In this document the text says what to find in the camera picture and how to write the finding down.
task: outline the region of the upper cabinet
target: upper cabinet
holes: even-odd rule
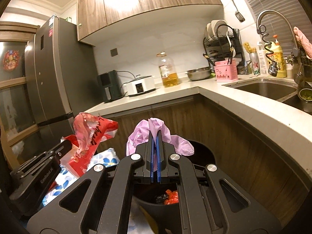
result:
[[[168,18],[179,17],[180,15],[208,16],[207,12],[213,13],[216,11],[216,7],[221,7],[218,5],[222,5],[220,0],[78,0],[78,40],[96,45],[99,41],[113,37],[115,34],[121,34],[121,32],[135,29],[135,27],[161,22],[161,20]],[[159,10],[173,7],[184,7],[185,9]],[[155,10],[158,12],[153,12],[150,15],[144,13]]]
[[[107,26],[104,0],[78,0],[77,33],[78,40]]]

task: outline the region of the blue flower pattern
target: blue flower pattern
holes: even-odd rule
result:
[[[105,165],[106,167],[118,164],[119,159],[116,155],[116,152],[113,148],[109,148],[108,150],[101,152],[92,157],[91,162],[88,166],[88,170],[90,170],[94,165],[100,163]],[[56,182],[58,184],[51,192],[47,193],[43,198],[43,206],[46,206],[50,203],[54,198],[60,195],[67,187],[73,184],[77,178],[73,176],[64,166],[60,164],[61,171],[56,178]]]

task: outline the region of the pink utensil holder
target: pink utensil holder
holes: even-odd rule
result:
[[[215,66],[217,82],[235,82],[238,80],[236,63],[227,64],[226,61],[217,61]]]

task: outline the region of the faucet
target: faucet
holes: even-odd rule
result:
[[[263,17],[265,15],[268,15],[268,14],[275,14],[275,15],[278,15],[281,18],[283,18],[286,21],[286,23],[288,24],[288,26],[289,26],[289,28],[291,30],[291,33],[292,33],[293,39],[294,39],[294,43],[295,43],[295,47],[292,50],[292,53],[297,58],[298,64],[299,64],[299,71],[298,71],[298,73],[296,75],[294,75],[294,81],[298,85],[303,85],[305,83],[305,80],[304,80],[304,74],[302,72],[302,63],[301,63],[301,58],[300,58],[301,55],[300,55],[299,46],[298,46],[298,43],[297,43],[297,40],[296,40],[296,36],[294,34],[294,28],[291,26],[290,22],[288,21],[288,19],[284,15],[282,15],[280,12],[274,11],[274,10],[262,11],[259,14],[258,18],[257,18],[257,33],[262,35],[262,40],[263,40],[263,42],[266,43],[264,48],[265,48],[265,50],[268,51],[268,53],[266,53],[266,57],[272,62],[270,67],[269,67],[269,69],[268,69],[268,73],[271,76],[276,77],[277,76],[277,71],[278,71],[277,62],[272,60],[271,57],[268,56],[268,55],[274,53],[272,50],[270,50],[268,48],[268,46],[271,45],[271,42],[267,41],[267,40],[264,40],[264,38],[269,36],[269,34],[265,33],[266,32],[266,26],[265,25],[261,25],[261,21],[262,21]]]

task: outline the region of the red floral sticker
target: red floral sticker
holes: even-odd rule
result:
[[[18,66],[20,56],[18,50],[8,50],[4,54],[3,69],[5,71],[13,71]]]

